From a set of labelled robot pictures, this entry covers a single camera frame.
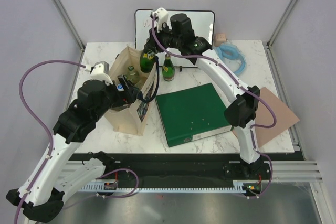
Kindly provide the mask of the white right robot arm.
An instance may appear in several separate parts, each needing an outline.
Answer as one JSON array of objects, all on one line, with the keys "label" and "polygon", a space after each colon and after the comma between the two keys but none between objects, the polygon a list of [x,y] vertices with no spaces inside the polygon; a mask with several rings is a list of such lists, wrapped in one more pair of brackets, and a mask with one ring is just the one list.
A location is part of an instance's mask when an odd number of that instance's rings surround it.
[{"label": "white right robot arm", "polygon": [[240,80],[220,59],[205,56],[212,45],[196,36],[190,18],[185,13],[169,16],[164,8],[152,11],[149,37],[143,52],[188,59],[205,72],[223,91],[229,101],[224,111],[226,120],[234,127],[240,147],[238,173],[243,178],[254,178],[261,172],[272,173],[272,166],[264,167],[257,144],[256,129],[270,129],[277,123],[272,108],[260,97],[257,86],[250,87]]}]

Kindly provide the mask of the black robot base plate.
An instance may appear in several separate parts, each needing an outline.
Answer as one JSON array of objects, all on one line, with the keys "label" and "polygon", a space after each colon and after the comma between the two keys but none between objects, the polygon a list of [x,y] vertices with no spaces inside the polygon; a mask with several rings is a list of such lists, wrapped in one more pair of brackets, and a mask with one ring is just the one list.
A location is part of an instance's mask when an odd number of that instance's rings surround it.
[{"label": "black robot base plate", "polygon": [[233,180],[271,178],[269,160],[245,164],[237,154],[112,154],[104,158],[107,171],[117,170],[108,179],[135,180],[146,186],[163,182],[172,186],[225,186]]}]

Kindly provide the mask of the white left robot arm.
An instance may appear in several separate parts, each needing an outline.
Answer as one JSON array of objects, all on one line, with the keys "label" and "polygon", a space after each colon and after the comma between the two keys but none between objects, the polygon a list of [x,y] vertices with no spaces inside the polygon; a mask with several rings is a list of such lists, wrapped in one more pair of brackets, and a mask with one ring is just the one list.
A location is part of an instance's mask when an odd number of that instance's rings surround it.
[{"label": "white left robot arm", "polygon": [[94,179],[111,178],[123,170],[115,167],[112,157],[100,151],[75,172],[58,179],[72,154],[96,128],[102,116],[124,103],[123,93],[107,74],[84,82],[77,91],[77,98],[48,132],[49,144],[37,167],[20,188],[6,195],[16,206],[14,223],[18,222],[19,214],[32,221],[50,222],[83,186]]}]

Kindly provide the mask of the blue-label water bottle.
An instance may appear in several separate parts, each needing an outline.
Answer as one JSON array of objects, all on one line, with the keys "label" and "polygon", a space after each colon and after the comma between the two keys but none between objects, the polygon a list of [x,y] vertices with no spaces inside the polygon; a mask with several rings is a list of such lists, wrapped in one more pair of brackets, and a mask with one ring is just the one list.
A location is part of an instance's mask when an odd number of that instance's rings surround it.
[{"label": "blue-label water bottle", "polygon": [[117,85],[117,89],[118,89],[119,91],[124,91],[124,88],[123,88],[122,84],[118,84],[118,85]]}]

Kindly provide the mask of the beige canvas tote bag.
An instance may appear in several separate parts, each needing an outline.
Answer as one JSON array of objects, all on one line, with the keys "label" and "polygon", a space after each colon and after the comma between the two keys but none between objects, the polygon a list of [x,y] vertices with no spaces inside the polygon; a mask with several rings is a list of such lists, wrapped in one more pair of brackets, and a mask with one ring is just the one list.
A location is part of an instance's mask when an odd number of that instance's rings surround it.
[{"label": "beige canvas tote bag", "polygon": [[[129,46],[125,47],[112,64],[109,76],[118,85],[121,83],[118,77],[126,75],[128,67],[133,66],[140,75],[143,99],[149,100],[155,96],[155,90],[158,89],[157,70],[156,65],[154,65],[151,72],[142,72],[140,69],[140,55],[141,51]],[[144,103],[139,99],[135,99],[133,103],[128,103],[125,106],[119,105],[110,109],[104,116],[115,131],[141,136],[149,118],[150,110],[151,103]]]}]

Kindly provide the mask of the clear glass bottle green cap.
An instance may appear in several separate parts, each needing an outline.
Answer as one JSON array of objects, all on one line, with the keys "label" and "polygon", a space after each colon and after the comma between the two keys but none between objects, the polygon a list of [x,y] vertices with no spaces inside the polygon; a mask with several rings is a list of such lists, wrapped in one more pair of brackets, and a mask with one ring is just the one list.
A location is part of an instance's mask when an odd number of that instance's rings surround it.
[{"label": "clear glass bottle green cap", "polygon": [[133,84],[137,84],[140,81],[140,75],[134,68],[134,66],[128,66],[128,73],[127,73],[128,80]]}]

